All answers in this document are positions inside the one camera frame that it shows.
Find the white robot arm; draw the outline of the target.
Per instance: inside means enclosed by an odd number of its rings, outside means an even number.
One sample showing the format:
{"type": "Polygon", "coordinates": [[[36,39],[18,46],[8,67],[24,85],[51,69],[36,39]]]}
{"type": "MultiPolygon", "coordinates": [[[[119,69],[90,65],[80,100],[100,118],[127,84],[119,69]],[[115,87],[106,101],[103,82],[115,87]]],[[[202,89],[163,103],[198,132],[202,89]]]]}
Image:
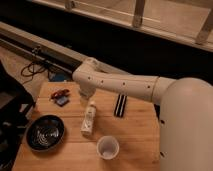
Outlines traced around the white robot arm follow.
{"type": "Polygon", "coordinates": [[[198,78],[111,74],[87,58],[72,74],[88,99],[97,89],[160,107],[160,171],[213,171],[213,85],[198,78]]]}

